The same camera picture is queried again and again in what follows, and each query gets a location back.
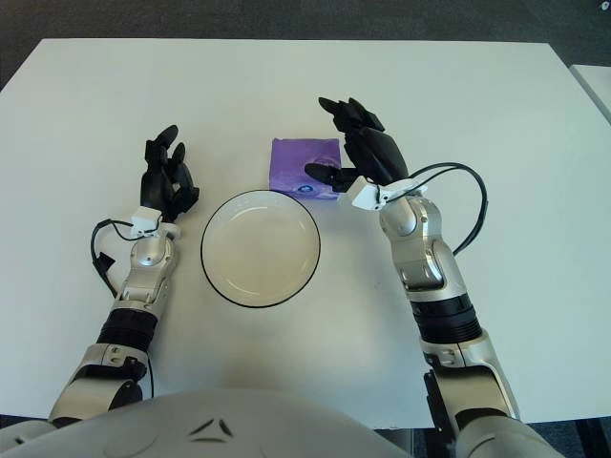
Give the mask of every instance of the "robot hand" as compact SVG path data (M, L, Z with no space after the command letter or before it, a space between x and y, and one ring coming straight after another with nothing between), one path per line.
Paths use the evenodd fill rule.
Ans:
M193 185L184 163L184 143L179 143L168 159L168 149L178 134L177 126L168 127L155 140L146 141L144 155L148 169L142 176L140 205L160 210L166 222L173 222L180 213L186 213L200 196L200 189Z
M520 448L520 442L536 434L517 421L516 401L492 341L479 325L453 251L442 239L441 214L422 197L424 182L414 180L433 168L451 167L449 170L466 170L480 184L480 217L459 246L462 249L473 241L486 213L481 177L453 162L434 164L410 176L396 143L384 134L375 114L352 98L348 103L324 98L319 102L345 134L346 152L355 168L339 170L307 164L305 171L347 192L352 205L380 213L392 261L420 330L425 361L432 367L425 374L427 401L441 440L449 445L457 440L459 456L472 456L472 451L484 448L488 451L481 456L497 456L489 454L495 450L504 453L498 456L516 456L524 450L520 456L557 456L553 451L552 455L537 455L533 448ZM496 434L505 436L490 441ZM548 448L539 439L537 443ZM487 441L490 443L481 448Z

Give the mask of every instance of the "white tabletop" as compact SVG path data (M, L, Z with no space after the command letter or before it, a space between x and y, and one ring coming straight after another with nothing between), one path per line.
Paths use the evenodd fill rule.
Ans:
M428 427L427 370L377 216L307 201L322 239L309 285L280 306L219 297L200 237L264 188L273 137L337 137L316 98L377 113L411 170L454 160L490 209L458 263L527 422L611 414L611 128L543 44L44 40L0 93L0 412L45 417L112 303L95 223L138 205L144 141L179 125L203 188L179 218L170 303L152 345L158 393L291 391L370 427ZM479 204L460 173L428 196L456 246ZM128 243L99 245L127 273Z
M573 65L571 72L602 114L611 122L611 67Z

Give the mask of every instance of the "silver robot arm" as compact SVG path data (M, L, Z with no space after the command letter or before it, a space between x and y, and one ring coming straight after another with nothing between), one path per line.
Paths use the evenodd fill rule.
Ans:
M422 197L383 207L380 223L420 329L432 370L427 401L443 440L456 456L558 457L519 421L512 390L490 336L479 326L452 250L441 238L441 215Z
M345 133L345 149L355 168L308 164L305 171L348 193L352 205L380 213L425 360L432 367L425 384L440 439L455 447L459 458L560 456L519 421L490 336L479 325L453 252L441 237L441 214L422 197L422 184L408 173L394 140L356 100L319 101Z
M97 342L90 345L55 402L49 420L57 427L95 417L142 399L137 382L147 372L148 348L167 303L176 264L174 224L161 212L138 208L132 217L130 273L118 292Z

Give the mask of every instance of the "wire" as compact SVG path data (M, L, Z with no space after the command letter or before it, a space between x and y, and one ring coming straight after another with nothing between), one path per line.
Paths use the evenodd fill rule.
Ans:
M439 177L440 175L443 175L443 174L445 174L446 172L450 172L450 171L452 171L452 170L460 170L460 169L459 169L458 167L452 167L451 169L445 169L445 170L442 170L441 172L437 172L436 174L432 175L431 177L428 177L427 179L425 179L425 180L424 180L424 181L422 181L421 183L418 183L418 185L417 185L417 186L415 186L415 187L413 187L413 188L409 189L408 191L406 191L405 193L403 193L401 196L398 196L398 197L396 197L396 198L390 198L389 200L387 200L387 203L394 202L394 201L398 200L399 198L404 198L404 197L405 197L405 196L407 196L407 195L413 194L413 192L414 192L416 189L418 189L418 188L420 188L420 187L424 186L425 184L427 184L429 181L433 180L434 178L437 178L437 177Z
M460 242L460 244L453 250L453 254L456 256L458 253L460 253L462 250L467 248L475 240L475 238L479 235L484 225L484 220L486 219L486 212L488 211L488 191L486 190L486 184L484 183L484 180L482 179L482 177L474 169L472 169L471 167L465 164L461 164L460 162L439 162L437 164L432 164L427 167L423 167L420 170L417 170L416 172L410 175L410 178L418 177L419 175L422 175L428 172L429 170L440 169L442 167L448 167L448 168L445 170L442 170L441 172L437 172L436 174L432 175L431 177L428 177L426 180L419 183L415 188L411 188L409 191L407 191L403 195L397 198L393 198L392 200L397 200L398 198L403 198L408 194L412 194L414 190L425 185L432 179L445 174L446 172L450 172L452 170L463 170L465 172L468 172L475 179L475 181L477 181L477 185L479 186L479 191L481 193L481 204L479 206L479 213L477 214L477 220L475 222L473 229L467 235L467 237L464 240L462 240L462 242Z
M149 378L151 379L151 398L155 397L155 382L153 381L153 366L151 365L151 357L147 356L148 364L149 364Z

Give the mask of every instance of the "purple box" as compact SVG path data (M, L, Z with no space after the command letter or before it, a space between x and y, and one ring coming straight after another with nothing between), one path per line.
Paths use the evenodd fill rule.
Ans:
M310 162L341 168L340 140L274 138L269 163L269 189L293 198L336 199L338 194L330 186L304 171Z

